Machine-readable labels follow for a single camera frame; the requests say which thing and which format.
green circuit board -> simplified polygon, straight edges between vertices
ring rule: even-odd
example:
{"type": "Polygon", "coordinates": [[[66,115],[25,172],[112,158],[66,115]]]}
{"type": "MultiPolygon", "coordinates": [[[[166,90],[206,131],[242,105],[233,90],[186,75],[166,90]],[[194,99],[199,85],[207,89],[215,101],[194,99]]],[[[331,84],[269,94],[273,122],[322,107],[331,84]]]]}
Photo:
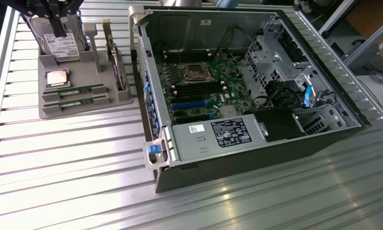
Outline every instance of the green circuit board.
{"type": "Polygon", "coordinates": [[[166,63],[161,59],[157,60],[157,67],[159,73],[159,80],[165,94],[165,101],[167,105],[170,119],[174,124],[183,124],[187,122],[211,120],[222,118],[222,113],[219,108],[225,105],[233,105],[235,109],[235,115],[242,115],[242,113],[249,109],[250,97],[247,94],[247,89],[245,87],[243,81],[238,78],[239,69],[237,61],[231,58],[229,53],[218,53],[218,55],[206,62],[193,62],[193,63],[166,63]],[[209,71],[211,77],[210,80],[191,82],[187,81],[183,74],[182,67],[186,65],[202,65],[209,71]],[[174,103],[175,98],[179,98],[174,94],[174,85],[183,86],[193,84],[198,85],[201,82],[222,82],[219,92],[198,94],[205,102],[205,106],[185,109],[173,109],[175,104],[193,103],[185,101],[181,103],[174,103]]]}

ram module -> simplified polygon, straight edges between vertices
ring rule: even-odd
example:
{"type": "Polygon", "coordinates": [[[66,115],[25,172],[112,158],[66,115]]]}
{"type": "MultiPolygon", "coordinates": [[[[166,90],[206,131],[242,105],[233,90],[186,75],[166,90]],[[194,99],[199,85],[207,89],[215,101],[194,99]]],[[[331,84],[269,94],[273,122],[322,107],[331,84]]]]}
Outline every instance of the ram module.
{"type": "Polygon", "coordinates": [[[96,85],[73,87],[73,88],[68,88],[68,89],[44,91],[44,94],[58,93],[60,96],[84,94],[84,93],[92,92],[92,88],[98,87],[98,86],[104,86],[104,84],[96,84],[96,85]]]}
{"type": "Polygon", "coordinates": [[[70,100],[70,101],[66,101],[66,102],[45,104],[44,107],[58,105],[61,108],[66,108],[66,107],[72,107],[72,106],[76,106],[76,105],[93,104],[94,103],[94,99],[105,98],[105,97],[106,97],[105,95],[96,96],[96,97],[88,97],[88,98],[82,98],[82,99],[77,99],[77,100],[70,100]]]}

aluminum workbench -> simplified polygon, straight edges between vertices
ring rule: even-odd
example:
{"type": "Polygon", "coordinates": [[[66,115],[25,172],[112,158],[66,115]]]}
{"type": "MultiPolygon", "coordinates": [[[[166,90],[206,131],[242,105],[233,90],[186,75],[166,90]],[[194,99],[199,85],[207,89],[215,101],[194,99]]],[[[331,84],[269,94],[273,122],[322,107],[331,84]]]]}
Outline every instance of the aluminum workbench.
{"type": "MultiPolygon", "coordinates": [[[[84,20],[110,18],[126,73],[130,4],[157,2],[81,5],[84,20]]],[[[314,31],[291,7],[239,7],[279,8],[302,33],[314,31]]],[[[8,9],[0,38],[0,230],[383,229],[383,112],[336,57],[324,57],[326,43],[306,39],[320,58],[332,59],[338,81],[374,126],[312,157],[155,194],[137,101],[40,120],[37,43],[8,9]]],[[[129,80],[133,86],[133,74],[129,80]]]]}

hard drive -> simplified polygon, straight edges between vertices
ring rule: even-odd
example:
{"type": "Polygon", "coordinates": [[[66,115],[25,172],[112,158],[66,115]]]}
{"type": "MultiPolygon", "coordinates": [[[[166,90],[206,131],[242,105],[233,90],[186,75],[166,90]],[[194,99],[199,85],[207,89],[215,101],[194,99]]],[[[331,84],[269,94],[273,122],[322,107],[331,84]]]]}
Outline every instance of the hard drive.
{"type": "Polygon", "coordinates": [[[57,62],[80,60],[80,52],[89,50],[82,32],[80,12],[61,18],[66,37],[56,37],[49,20],[21,15],[40,46],[41,55],[53,54],[57,62]]]}

blue pcie slot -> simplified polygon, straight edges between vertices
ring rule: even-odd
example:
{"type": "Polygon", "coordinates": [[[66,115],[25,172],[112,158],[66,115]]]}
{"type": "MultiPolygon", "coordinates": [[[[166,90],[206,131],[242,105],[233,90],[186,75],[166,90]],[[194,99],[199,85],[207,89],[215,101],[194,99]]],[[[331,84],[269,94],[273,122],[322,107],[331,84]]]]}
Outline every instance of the blue pcie slot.
{"type": "Polygon", "coordinates": [[[179,110],[179,109],[190,109],[190,108],[206,107],[207,104],[209,104],[209,101],[210,100],[191,102],[191,103],[173,104],[171,105],[171,109],[173,110],[179,110]]]}

